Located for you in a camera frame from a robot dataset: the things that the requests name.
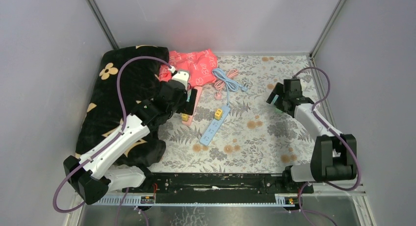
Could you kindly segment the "yellow USB charger plug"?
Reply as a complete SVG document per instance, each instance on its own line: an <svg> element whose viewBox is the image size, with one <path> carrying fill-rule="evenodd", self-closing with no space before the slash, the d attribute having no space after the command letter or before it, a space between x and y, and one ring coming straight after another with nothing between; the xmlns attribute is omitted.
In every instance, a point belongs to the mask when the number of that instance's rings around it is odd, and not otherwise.
<svg viewBox="0 0 416 226"><path fill-rule="evenodd" d="M181 119L182 119L182 121L187 122L187 121L188 121L188 119L189 119L189 115L188 115L188 114L184 114L184 113L182 113L182 114L181 114Z"/></svg>

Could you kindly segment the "pink power strip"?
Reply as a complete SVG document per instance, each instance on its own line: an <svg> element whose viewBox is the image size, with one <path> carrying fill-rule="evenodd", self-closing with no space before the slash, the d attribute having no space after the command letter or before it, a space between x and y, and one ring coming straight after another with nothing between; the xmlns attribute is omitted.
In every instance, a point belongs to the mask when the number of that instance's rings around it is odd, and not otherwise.
<svg viewBox="0 0 416 226"><path fill-rule="evenodd" d="M194 88L190 89L188 91L188 98L186 100L186 106L185 106L185 111L186 112L192 112L192 114L188 114L189 115L189 119L187 122L182 121L182 123L186 126L191 126L192 121L193 121L193 115L196 112L196 108L199 102L199 99L202 95L202 86L195 86Z"/></svg>

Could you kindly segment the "light blue power strip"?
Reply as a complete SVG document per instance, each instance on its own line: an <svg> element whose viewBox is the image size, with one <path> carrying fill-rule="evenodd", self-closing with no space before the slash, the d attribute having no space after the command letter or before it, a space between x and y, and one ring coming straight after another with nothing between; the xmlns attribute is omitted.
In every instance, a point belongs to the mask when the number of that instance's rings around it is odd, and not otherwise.
<svg viewBox="0 0 416 226"><path fill-rule="evenodd" d="M228 116L228 114L231 110L231 108L227 105L222 106L220 109L223 110L222 118L220 120L216 120L213 117L213 120L208 125L207 129L205 130L205 132L203 133L202 137L199 140L200 144L202 144L204 146L208 146L211 143L214 136L216 135L216 133L220 129L221 125L223 124L223 122L225 121L225 119L227 118L227 116Z"/></svg>

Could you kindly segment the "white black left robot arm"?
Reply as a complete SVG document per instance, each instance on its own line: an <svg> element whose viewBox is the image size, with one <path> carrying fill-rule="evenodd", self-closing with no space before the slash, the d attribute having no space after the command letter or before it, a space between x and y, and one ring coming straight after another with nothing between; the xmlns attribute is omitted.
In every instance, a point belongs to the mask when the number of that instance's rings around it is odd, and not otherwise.
<svg viewBox="0 0 416 226"><path fill-rule="evenodd" d="M127 170L109 170L110 166L138 140L166 123L175 113L192 115L197 89L188 89L186 83L163 81L155 97L144 100L124 119L114 132L79 158L68 156L63 167L66 182L85 204L98 202L107 192L135 187L147 192L152 179L139 167Z"/></svg>

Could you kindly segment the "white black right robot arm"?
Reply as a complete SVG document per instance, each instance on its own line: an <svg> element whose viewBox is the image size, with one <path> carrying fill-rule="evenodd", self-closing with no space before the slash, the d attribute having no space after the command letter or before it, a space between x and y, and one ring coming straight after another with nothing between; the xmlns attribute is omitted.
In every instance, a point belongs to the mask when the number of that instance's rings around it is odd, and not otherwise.
<svg viewBox="0 0 416 226"><path fill-rule="evenodd" d="M276 83L266 102L297 120L314 139L310 162L288 166L283 171L281 185L286 192L295 192L301 182L350 180L357 176L355 137L327 123L315 110L313 100L303 95L298 78Z"/></svg>

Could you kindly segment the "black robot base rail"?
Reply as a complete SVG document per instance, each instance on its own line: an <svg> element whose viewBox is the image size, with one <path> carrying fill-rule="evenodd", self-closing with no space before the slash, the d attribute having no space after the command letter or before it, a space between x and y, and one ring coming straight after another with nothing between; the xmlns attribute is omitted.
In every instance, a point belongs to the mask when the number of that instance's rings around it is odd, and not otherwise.
<svg viewBox="0 0 416 226"><path fill-rule="evenodd" d="M130 193L178 193L181 190L250 190L256 193L298 193L304 182L287 174L151 173Z"/></svg>

